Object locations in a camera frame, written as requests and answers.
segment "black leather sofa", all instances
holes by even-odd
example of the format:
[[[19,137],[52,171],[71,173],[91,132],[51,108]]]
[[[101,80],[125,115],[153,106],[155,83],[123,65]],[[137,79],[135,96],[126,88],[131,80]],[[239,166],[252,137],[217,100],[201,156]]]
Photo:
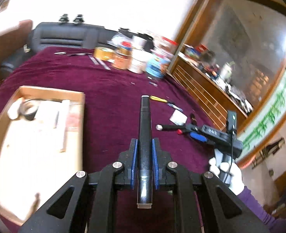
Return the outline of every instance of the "black leather sofa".
[[[120,28],[119,32],[129,38],[134,33],[128,29]],[[12,55],[7,57],[0,65],[0,79],[6,79],[17,67],[27,61],[36,53],[42,51],[48,46],[63,46],[73,48],[94,49],[96,47],[108,47],[115,49],[114,46],[108,45],[107,41],[111,40],[116,31],[105,29],[103,26],[73,23],[40,23],[31,31],[28,38],[27,47],[29,52],[20,48]],[[140,37],[147,39],[145,46],[146,51],[153,49],[153,38],[139,34]]]

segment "gloved hand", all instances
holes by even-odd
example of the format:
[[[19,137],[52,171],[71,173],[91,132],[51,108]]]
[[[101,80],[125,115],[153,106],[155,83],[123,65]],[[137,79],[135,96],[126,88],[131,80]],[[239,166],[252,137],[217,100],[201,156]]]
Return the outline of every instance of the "gloved hand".
[[[220,174],[219,168],[216,166],[216,159],[213,157],[209,160],[209,165],[210,165],[210,172],[214,173],[217,177]],[[220,164],[220,169],[223,170],[224,172],[227,172],[230,164],[227,162],[222,162]],[[243,189],[244,189],[244,184],[242,182],[242,173],[240,168],[235,164],[232,163],[231,169],[229,174],[231,174],[231,183],[229,186],[229,189],[235,194],[238,195],[240,194]]]

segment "black tape roll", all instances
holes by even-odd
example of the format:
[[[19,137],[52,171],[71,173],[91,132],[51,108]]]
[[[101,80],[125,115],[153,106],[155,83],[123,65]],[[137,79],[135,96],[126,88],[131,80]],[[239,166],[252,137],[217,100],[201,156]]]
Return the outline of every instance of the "black tape roll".
[[[28,100],[25,101],[19,109],[19,112],[21,115],[24,116],[25,119],[32,121],[34,120],[35,114],[38,110],[39,102],[37,100]]]

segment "yellow tape roll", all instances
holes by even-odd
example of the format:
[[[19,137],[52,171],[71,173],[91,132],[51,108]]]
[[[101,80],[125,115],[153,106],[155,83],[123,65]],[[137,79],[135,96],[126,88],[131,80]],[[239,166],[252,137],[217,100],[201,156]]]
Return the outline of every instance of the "yellow tape roll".
[[[96,47],[94,50],[94,57],[100,60],[110,60],[113,59],[114,51],[106,47]]]

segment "tape roll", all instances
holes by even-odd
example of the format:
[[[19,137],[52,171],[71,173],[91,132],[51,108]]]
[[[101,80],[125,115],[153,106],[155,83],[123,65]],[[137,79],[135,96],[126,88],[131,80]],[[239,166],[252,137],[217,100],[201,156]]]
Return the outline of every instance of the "tape roll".
[[[94,54],[93,54],[95,58],[98,58],[100,60],[105,60],[105,61],[112,59],[113,55],[114,55],[114,51],[106,47],[97,47],[94,50]]]
[[[39,102],[37,100],[28,100],[21,104],[19,112],[25,119],[32,121],[34,120],[38,106]]]

